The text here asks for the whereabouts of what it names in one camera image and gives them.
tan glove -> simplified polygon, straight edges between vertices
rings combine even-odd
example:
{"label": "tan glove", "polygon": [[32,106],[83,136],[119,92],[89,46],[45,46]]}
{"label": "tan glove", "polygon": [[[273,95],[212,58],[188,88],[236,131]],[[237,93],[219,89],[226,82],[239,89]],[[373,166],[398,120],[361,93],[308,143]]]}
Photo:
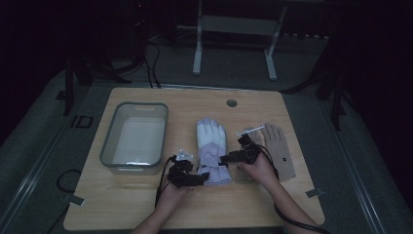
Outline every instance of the tan glove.
{"label": "tan glove", "polygon": [[280,180],[295,177],[294,165],[282,129],[266,123],[261,132],[265,138],[265,146],[273,158],[274,166],[279,171]]}

plastic tray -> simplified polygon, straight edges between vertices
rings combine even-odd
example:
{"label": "plastic tray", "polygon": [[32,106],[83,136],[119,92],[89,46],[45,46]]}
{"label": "plastic tray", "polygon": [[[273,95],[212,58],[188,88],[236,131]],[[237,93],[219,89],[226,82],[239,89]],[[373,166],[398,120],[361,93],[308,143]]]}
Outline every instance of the plastic tray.
{"label": "plastic tray", "polygon": [[154,175],[162,166],[168,107],[123,102],[112,118],[100,162],[114,174]]}

cable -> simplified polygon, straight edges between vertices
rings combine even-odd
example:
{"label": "cable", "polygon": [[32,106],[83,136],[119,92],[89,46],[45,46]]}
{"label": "cable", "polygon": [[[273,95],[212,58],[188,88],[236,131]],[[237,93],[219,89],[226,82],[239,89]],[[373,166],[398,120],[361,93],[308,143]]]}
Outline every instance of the cable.
{"label": "cable", "polygon": [[[57,186],[58,190],[60,190],[60,191],[73,194],[73,193],[75,192],[75,190],[71,190],[71,189],[64,188],[64,187],[61,185],[61,183],[60,183],[61,179],[62,179],[64,176],[66,176],[67,174],[69,174],[69,173],[77,173],[77,174],[79,174],[79,175],[81,174],[81,172],[80,172],[79,170],[74,170],[74,169],[72,169],[72,170],[67,170],[67,171],[65,171],[64,173],[62,173],[62,174],[57,178],[57,180],[56,180],[56,186]],[[63,210],[63,212],[60,213],[60,215],[57,217],[57,219],[55,220],[55,222],[53,223],[53,225],[49,228],[47,234],[52,233],[52,231],[53,231],[53,229],[55,229],[57,223],[63,218],[64,214],[66,214],[67,211],[69,210],[69,207],[70,207],[70,205],[66,206],[66,208]]]}
{"label": "cable", "polygon": [[115,72],[116,72],[118,75],[122,75],[123,77],[125,77],[125,76],[127,76],[127,75],[129,75],[129,74],[126,74],[126,75],[125,75],[125,74],[123,74],[123,73],[126,73],[126,72],[128,72],[128,71],[131,71],[132,69],[133,69],[133,72],[131,72],[131,73],[134,73],[136,70],[140,69],[140,67],[142,66],[142,64],[143,64],[143,58],[135,57],[135,58],[131,61],[131,64],[126,65],[126,66],[123,66],[123,67],[115,68],[114,70],[115,70]]}
{"label": "cable", "polygon": [[[278,177],[277,169],[276,169],[276,167],[274,166],[273,157],[271,156],[271,154],[270,154],[270,152],[268,151],[268,149],[267,149],[266,147],[264,147],[263,145],[261,145],[261,144],[255,143],[252,139],[249,139],[249,141],[250,141],[252,144],[254,144],[255,146],[257,146],[257,147],[259,148],[260,152],[261,152],[262,154],[264,154],[264,156],[268,159],[268,162],[273,166],[274,173],[275,173],[276,176]],[[303,229],[310,230],[310,231],[314,231],[314,232],[318,232],[318,233],[330,234],[327,230],[324,230],[324,229],[322,229],[322,228],[319,228],[319,227],[316,227],[316,226],[313,226],[313,225],[309,225],[309,224],[305,224],[305,223],[302,223],[302,222],[299,222],[299,221],[295,221],[295,220],[292,220],[292,219],[288,218],[287,216],[285,216],[285,215],[277,208],[276,204],[274,204],[274,209],[276,210],[277,214],[279,215],[279,217],[280,217],[282,220],[284,220],[284,221],[286,221],[286,222],[288,222],[288,223],[290,223],[290,224],[292,224],[292,225],[294,225],[294,226],[301,227],[301,228],[303,228]]]}
{"label": "cable", "polygon": [[162,188],[162,184],[164,184],[165,171],[167,170],[169,162],[174,158],[176,158],[176,156],[174,156],[174,155],[172,157],[169,157],[167,159],[167,161],[165,162],[165,164],[164,164],[164,168],[162,169],[161,179],[159,181],[159,186],[156,190],[155,207],[158,205],[158,201],[159,201],[159,198],[161,197],[162,192],[164,192],[164,189],[170,184],[170,182],[169,182],[164,188]]}
{"label": "cable", "polygon": [[151,45],[151,46],[155,47],[155,48],[157,49],[157,52],[158,52],[157,55],[156,55],[156,57],[155,57],[155,60],[154,60],[154,63],[153,63],[153,65],[152,65],[152,67],[149,65],[149,62],[148,62],[147,58],[144,58],[146,67],[147,67],[147,69],[148,69],[147,72],[148,72],[149,85],[151,86],[151,88],[153,88],[153,86],[152,86],[152,80],[151,80],[151,75],[152,75],[153,78],[154,78],[154,81],[155,81],[155,84],[156,84],[157,88],[158,88],[158,89],[162,89],[161,83],[158,81],[158,78],[157,78],[156,72],[155,72],[155,66],[156,66],[156,63],[158,62],[158,58],[159,58],[159,55],[160,55],[160,53],[161,53],[161,50],[159,49],[159,47],[158,47],[157,45],[155,45],[155,44],[152,43],[152,42],[149,42],[149,41],[148,41],[148,45]]}

metal stand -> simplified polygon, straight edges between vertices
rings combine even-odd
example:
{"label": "metal stand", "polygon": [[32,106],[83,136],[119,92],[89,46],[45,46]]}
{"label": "metal stand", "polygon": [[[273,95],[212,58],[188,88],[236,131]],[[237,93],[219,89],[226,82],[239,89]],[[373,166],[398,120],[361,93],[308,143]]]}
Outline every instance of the metal stand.
{"label": "metal stand", "polygon": [[269,79],[272,81],[277,80],[276,69],[274,67],[273,61],[273,53],[276,47],[277,39],[280,36],[280,30],[282,28],[282,22],[285,17],[285,13],[286,7],[282,7],[282,11],[278,20],[209,16],[203,15],[203,0],[199,0],[197,48],[195,51],[194,68],[192,70],[193,74],[201,74],[201,62],[203,58],[203,31],[217,31],[272,36],[270,46],[264,50],[264,56],[267,63]]}

tabletop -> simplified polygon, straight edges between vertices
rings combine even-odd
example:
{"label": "tabletop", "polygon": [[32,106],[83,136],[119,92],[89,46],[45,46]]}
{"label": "tabletop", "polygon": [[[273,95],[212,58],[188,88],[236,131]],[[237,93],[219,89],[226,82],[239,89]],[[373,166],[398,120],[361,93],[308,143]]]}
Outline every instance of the tabletop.
{"label": "tabletop", "polygon": [[[228,100],[235,100],[231,107]],[[325,220],[319,198],[309,198],[312,179],[282,95],[278,92],[199,89],[116,88],[112,91],[94,137],[75,195],[83,206],[70,205],[64,220],[67,230],[133,229],[154,210],[156,175],[115,175],[103,166],[99,154],[116,107],[125,101],[162,102],[169,108],[164,161],[180,149],[194,154],[197,165],[197,120],[215,119],[226,131],[227,152],[239,150],[238,132],[264,123],[283,129],[296,177],[282,181],[297,204],[317,223]],[[229,166],[234,178],[238,168]],[[267,191],[255,182],[232,181],[221,186],[198,186],[185,197],[164,225],[176,228],[280,226],[282,220]]]}

